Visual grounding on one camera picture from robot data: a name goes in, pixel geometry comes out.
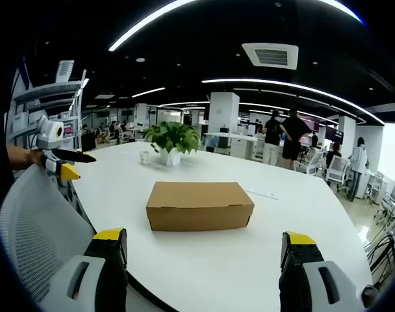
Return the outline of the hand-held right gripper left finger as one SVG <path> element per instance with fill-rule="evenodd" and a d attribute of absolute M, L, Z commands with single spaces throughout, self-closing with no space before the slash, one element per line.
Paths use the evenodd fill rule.
<path fill-rule="evenodd" d="M 43 311 L 125 311 L 127 305 L 127 232 L 104 230 L 83 255 L 73 256 L 52 277 L 41 302 Z"/>

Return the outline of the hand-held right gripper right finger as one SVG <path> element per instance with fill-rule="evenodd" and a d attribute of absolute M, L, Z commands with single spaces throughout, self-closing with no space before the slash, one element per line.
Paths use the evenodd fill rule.
<path fill-rule="evenodd" d="M 282 236 L 281 311 L 362 311 L 356 287 L 334 262 L 322 257 L 307 235 L 286 231 Z"/>

